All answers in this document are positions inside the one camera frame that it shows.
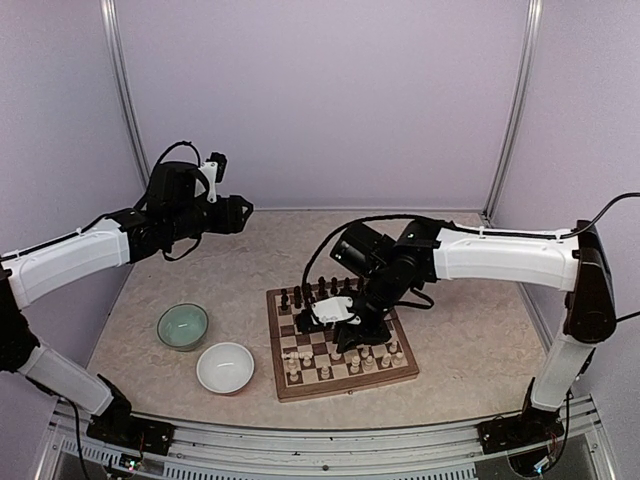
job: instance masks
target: wooden chessboard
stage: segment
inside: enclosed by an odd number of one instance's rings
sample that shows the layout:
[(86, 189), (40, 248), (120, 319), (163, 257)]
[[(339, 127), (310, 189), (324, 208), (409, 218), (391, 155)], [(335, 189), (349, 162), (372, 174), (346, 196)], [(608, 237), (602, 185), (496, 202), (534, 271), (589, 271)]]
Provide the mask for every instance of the wooden chessboard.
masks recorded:
[[(311, 398), (324, 397), (350, 393), (357, 390), (390, 385), (397, 382), (412, 380), (418, 376), (419, 369), (407, 337), (404, 334), (400, 319), (394, 310), (385, 320), (391, 331), (391, 339), (384, 345), (369, 347), (369, 353), (375, 362), (371, 370), (363, 368), (360, 363), (357, 373), (352, 373), (349, 368), (355, 355), (360, 355), (366, 348), (359, 345), (357, 350), (344, 353), (339, 360), (331, 358), (335, 351), (333, 344), (333, 329), (319, 333), (302, 334), (298, 331), (294, 319), (300, 309), (290, 304), (286, 310), (281, 307), (281, 290), (275, 289), (267, 292), (267, 310), (269, 312), (269, 332), (271, 336), (271, 355), (273, 358), (273, 370), (276, 379), (276, 391), (280, 402), (293, 402)], [(314, 296), (317, 298), (318, 285), (312, 286)], [(293, 287), (287, 288), (289, 297), (293, 299)], [(398, 342), (398, 352), (404, 353), (404, 358), (399, 364), (391, 363), (388, 367), (382, 366), (381, 360), (393, 341)], [(295, 360), (298, 370), (298, 378), (291, 381), (283, 354), (313, 353), (311, 365), (306, 367), (301, 360)], [(329, 378), (324, 380), (320, 376), (323, 366), (329, 367)]]

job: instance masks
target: chessboard frame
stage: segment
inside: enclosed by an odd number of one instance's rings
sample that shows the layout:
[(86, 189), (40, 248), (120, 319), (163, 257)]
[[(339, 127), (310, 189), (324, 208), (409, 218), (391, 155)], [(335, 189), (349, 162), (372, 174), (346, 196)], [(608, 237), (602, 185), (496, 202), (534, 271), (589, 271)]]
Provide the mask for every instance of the chessboard frame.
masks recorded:
[[(338, 282), (339, 287), (344, 285), (343, 281)], [(317, 292), (318, 285), (312, 285), (312, 291)], [(371, 374), (356, 375), (338, 380), (331, 380), (326, 383), (315, 383), (310, 385), (288, 386), (285, 377), (284, 359), (282, 358), (282, 348), (280, 343), (280, 326), (278, 323), (278, 309), (282, 289), (267, 291), (267, 310), (269, 316), (269, 336), (271, 339), (271, 356), (273, 360), (273, 370), (276, 382), (276, 392), (280, 402), (292, 402), (321, 398), (330, 395), (352, 393), (375, 387), (392, 385), (407, 380), (412, 380), (418, 376), (420, 369), (415, 360), (411, 346), (402, 328), (400, 319), (395, 309), (392, 309), (385, 321), (393, 326), (400, 345), (407, 361), (406, 366), (394, 367), (389, 370), (377, 371)], [(287, 288), (287, 293), (293, 295), (293, 287)]]

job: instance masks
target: white bowl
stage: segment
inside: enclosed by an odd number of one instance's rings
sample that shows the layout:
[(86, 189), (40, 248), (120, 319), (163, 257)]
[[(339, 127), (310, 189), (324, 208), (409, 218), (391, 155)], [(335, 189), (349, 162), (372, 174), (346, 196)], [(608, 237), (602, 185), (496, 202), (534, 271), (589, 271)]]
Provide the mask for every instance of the white bowl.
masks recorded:
[(237, 343), (225, 342), (205, 350), (196, 365), (196, 374), (207, 390), (229, 394), (249, 383), (254, 367), (249, 350)]

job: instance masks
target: table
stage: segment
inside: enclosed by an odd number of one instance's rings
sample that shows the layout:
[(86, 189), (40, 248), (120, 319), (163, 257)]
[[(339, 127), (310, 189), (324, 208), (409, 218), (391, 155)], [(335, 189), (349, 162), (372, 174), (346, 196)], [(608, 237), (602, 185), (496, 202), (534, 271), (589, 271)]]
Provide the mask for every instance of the table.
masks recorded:
[[(228, 425), (382, 428), (519, 409), (544, 350), (516, 285), (473, 279), (428, 284), (424, 291), (436, 301), (429, 312), (398, 308), (420, 366), (416, 380), (352, 395), (278, 402), (265, 292), (299, 284), (306, 262), (331, 230), (371, 213), (258, 211), (243, 233), (205, 235), (200, 247), (179, 262), (165, 262), (160, 255), (140, 262), (107, 320), (89, 370), (114, 382), (136, 411)], [(476, 214), (429, 216), (480, 224)], [(397, 236), (405, 225), (373, 226)], [(188, 246), (181, 242), (174, 256)], [(347, 274), (327, 249), (310, 281)], [(197, 303), (210, 316), (205, 342), (193, 352), (169, 350), (156, 336), (162, 313), (181, 302)], [(256, 364), (247, 387), (229, 397), (205, 390), (195, 375), (200, 354), (225, 341), (246, 346)]]

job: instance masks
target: bowl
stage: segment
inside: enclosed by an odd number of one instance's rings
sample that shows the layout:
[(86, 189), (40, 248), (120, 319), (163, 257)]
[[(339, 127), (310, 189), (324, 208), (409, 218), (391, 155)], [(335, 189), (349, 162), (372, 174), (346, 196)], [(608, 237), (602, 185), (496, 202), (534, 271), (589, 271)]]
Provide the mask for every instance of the bowl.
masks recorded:
[(162, 314), (158, 321), (158, 338), (180, 352), (196, 348), (209, 328), (209, 318), (198, 305), (182, 303)]
[(196, 365), (202, 386), (223, 395), (237, 392), (249, 383), (253, 370), (253, 357), (249, 350), (229, 342), (209, 347)]

